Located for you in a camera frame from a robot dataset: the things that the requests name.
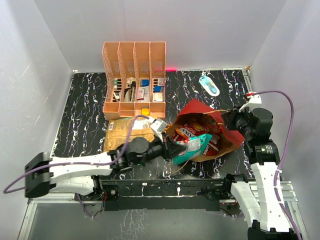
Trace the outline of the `teal white snack packet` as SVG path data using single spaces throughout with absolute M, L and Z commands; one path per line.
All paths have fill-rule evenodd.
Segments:
M 206 133 L 200 136 L 191 137 L 190 139 L 177 141 L 176 143 L 179 146 L 185 147 L 185 150 L 179 153 L 178 156 L 175 156 L 173 158 L 173 163 L 175 165 L 179 165 L 198 156 L 201 156 L 211 138 L 212 135 Z

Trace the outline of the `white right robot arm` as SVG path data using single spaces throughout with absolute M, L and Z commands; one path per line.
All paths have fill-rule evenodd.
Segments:
M 300 240 L 302 235 L 285 208 L 280 184 L 280 154 L 271 140 L 273 114 L 264 108 L 235 107 L 222 114 L 226 129 L 244 137 L 257 194 L 242 174 L 227 174 L 220 192 L 235 198 L 248 225 L 249 240 Z

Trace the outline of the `red brown paper bag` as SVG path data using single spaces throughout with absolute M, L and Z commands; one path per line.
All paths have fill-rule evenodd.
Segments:
M 210 147 L 206 154 L 202 154 L 188 161 L 204 162 L 214 160 L 234 150 L 237 150 L 244 142 L 244 137 L 238 131 L 228 130 L 225 128 L 221 115 L 226 112 L 227 111 L 224 109 L 212 109 L 203 102 L 194 98 L 180 111 L 173 124 L 166 130 L 166 134 L 175 142 L 187 140 L 177 134 L 175 129 L 179 125 L 187 122 L 198 122 L 205 127 L 203 121 L 204 115 L 210 115 L 219 123 L 222 130 L 220 135 L 211 134 L 219 137 L 219 140 L 216 144 L 218 151 L 215 151 Z

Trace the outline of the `blue grey eraser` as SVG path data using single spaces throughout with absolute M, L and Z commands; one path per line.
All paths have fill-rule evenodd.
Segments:
M 154 88 L 153 88 L 153 92 L 154 93 L 162 93 L 164 90 L 164 87 L 163 86 L 160 86 L 160 85 L 156 85 Z
M 141 87 L 147 87 L 150 85 L 150 80 L 149 79 L 141 79 L 140 80 L 140 86 Z

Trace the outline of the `gold snack packet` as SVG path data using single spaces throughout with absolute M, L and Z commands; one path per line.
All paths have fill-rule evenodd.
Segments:
M 125 143 L 132 120 L 133 117 L 128 117 L 109 122 L 104 139 L 104 152 L 115 150 Z M 143 117 L 139 117 L 134 121 L 129 141 L 132 141 L 136 137 L 143 137 L 149 142 L 155 139 L 154 132 L 150 128 L 150 123 Z

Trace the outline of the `blue white packaged item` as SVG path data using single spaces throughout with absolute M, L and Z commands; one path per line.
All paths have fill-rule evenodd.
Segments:
M 220 94 L 220 90 L 210 77 L 201 76 L 199 78 L 199 83 L 210 96 L 217 97 Z

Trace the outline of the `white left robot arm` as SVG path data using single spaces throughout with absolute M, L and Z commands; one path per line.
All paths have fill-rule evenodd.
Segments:
M 158 157 L 169 161 L 186 149 L 184 143 L 177 143 L 164 134 L 151 142 L 144 137 L 135 137 L 115 150 L 90 156 L 63 158 L 41 152 L 24 167 L 24 195 L 34 199 L 50 192 L 62 192 L 97 200 L 103 195 L 104 188 L 93 176 L 131 171 L 133 165 L 143 166 Z

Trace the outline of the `small red snack packet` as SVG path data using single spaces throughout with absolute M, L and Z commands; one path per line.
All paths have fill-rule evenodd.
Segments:
M 203 123 L 204 123 L 209 134 L 220 135 L 222 133 L 221 126 L 210 115 L 208 115 L 208 114 L 204 115 Z

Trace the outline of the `yellow grey stamp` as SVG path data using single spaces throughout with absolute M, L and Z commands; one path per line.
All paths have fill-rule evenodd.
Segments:
M 141 109 L 141 115 L 143 115 L 143 116 L 149 116 L 149 115 L 150 115 L 150 110 L 149 110 L 149 108 L 148 108 L 148 107 L 143 107 L 143 108 Z

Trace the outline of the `peach plastic desk organizer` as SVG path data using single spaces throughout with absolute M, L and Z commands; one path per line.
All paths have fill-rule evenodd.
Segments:
M 166 116 L 166 42 L 109 41 L 102 47 L 105 119 Z

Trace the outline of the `blue grey eraser back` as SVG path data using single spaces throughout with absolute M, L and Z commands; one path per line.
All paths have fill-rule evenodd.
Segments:
M 150 85 L 150 80 L 149 79 L 141 79 L 140 80 L 140 86 L 141 87 L 147 87 Z

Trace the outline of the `white glue stick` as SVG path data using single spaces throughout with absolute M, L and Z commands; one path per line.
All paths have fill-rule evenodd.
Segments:
M 113 86 L 114 90 L 117 90 L 118 89 L 118 79 L 115 78 L 114 79 L 114 86 Z

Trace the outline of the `blue grey eraser right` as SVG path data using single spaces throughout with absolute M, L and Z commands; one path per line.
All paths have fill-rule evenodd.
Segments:
M 153 92 L 154 93 L 162 93 L 164 90 L 164 87 L 163 86 L 160 86 L 160 85 L 156 85 L 154 88 L 153 88 Z

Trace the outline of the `red orange candy bag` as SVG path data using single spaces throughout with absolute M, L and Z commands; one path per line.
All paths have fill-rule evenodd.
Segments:
M 178 135 L 182 136 L 184 139 L 198 137 L 203 134 L 207 134 L 209 132 L 205 126 L 202 126 L 200 123 L 196 121 L 180 124 L 175 129 L 175 131 Z

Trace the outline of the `white red small box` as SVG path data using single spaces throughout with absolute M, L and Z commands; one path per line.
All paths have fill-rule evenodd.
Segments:
M 157 79 L 157 85 L 158 86 L 164 86 L 165 85 L 165 78 L 164 77 L 159 77 Z

